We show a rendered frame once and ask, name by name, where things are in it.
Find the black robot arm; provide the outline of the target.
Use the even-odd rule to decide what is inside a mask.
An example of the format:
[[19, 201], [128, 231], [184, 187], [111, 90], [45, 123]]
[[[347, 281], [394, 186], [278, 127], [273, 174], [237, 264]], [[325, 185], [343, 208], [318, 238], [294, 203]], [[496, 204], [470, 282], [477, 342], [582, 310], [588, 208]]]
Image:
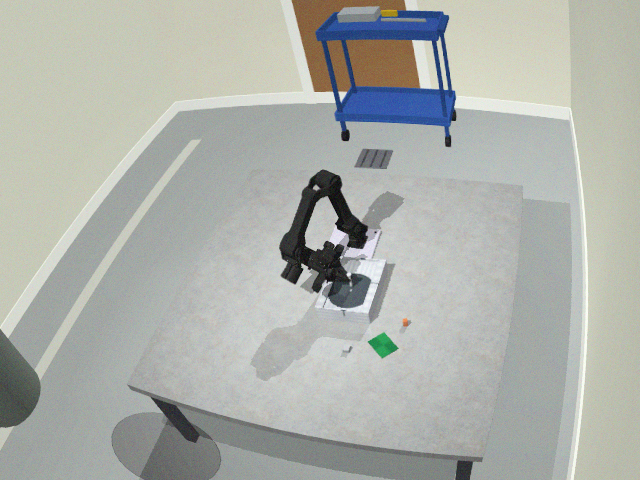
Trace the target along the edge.
[[[313, 189], [313, 186], [316, 185], [320, 189]], [[323, 197], [329, 197], [338, 215], [338, 220], [335, 223], [337, 229], [349, 236], [347, 247], [364, 249], [368, 239], [368, 236], [366, 236], [368, 226], [361, 223], [361, 221], [351, 213], [341, 191], [342, 186], [342, 180], [339, 175], [323, 169], [316, 173], [309, 180], [308, 186], [302, 190], [302, 198], [292, 226], [283, 236], [279, 245], [282, 259], [288, 262], [280, 275], [281, 278], [296, 285], [304, 270], [301, 268], [301, 264], [306, 265], [309, 256], [314, 251], [305, 246], [305, 232], [316, 202]], [[336, 254], [333, 243], [326, 241], [323, 247], [322, 250], [316, 250], [318, 253], [317, 257], [312, 257], [314, 263], [322, 269], [325, 264], [332, 261], [334, 254]]]

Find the dark grey round disc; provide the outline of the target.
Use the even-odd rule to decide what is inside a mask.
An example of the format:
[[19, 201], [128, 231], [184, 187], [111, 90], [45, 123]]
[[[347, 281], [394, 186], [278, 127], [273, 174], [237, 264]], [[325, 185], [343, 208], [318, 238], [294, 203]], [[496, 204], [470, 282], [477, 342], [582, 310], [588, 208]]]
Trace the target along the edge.
[[328, 298], [334, 305], [354, 308], [364, 303], [371, 279], [357, 273], [352, 273], [351, 277], [352, 287], [350, 282], [333, 282]]

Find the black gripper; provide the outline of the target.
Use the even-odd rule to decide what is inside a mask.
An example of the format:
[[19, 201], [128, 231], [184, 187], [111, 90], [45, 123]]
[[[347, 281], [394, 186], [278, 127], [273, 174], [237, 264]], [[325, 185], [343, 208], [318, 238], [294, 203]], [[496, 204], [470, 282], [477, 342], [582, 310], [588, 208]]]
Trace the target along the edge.
[[[320, 268], [319, 266], [317, 266], [314, 261], [312, 260], [312, 257], [317, 257], [318, 253], [316, 251], [313, 251], [311, 253], [311, 255], [309, 256], [306, 266], [308, 267], [308, 270], [315, 270], [317, 272], [319, 272], [318, 276], [316, 277], [313, 286], [312, 286], [312, 290], [315, 293], [319, 293], [321, 288], [322, 288], [322, 284], [324, 282], [324, 280], [327, 280], [326, 283], [328, 282], [351, 282], [351, 280], [348, 278], [347, 276], [347, 271], [343, 268], [343, 266], [340, 263], [340, 256], [344, 250], [343, 245], [341, 244], [337, 244], [334, 248], [334, 250], [336, 251], [336, 254], [334, 254], [333, 259], [330, 263], [325, 264], [324, 268]], [[326, 269], [326, 270], [325, 270]]]

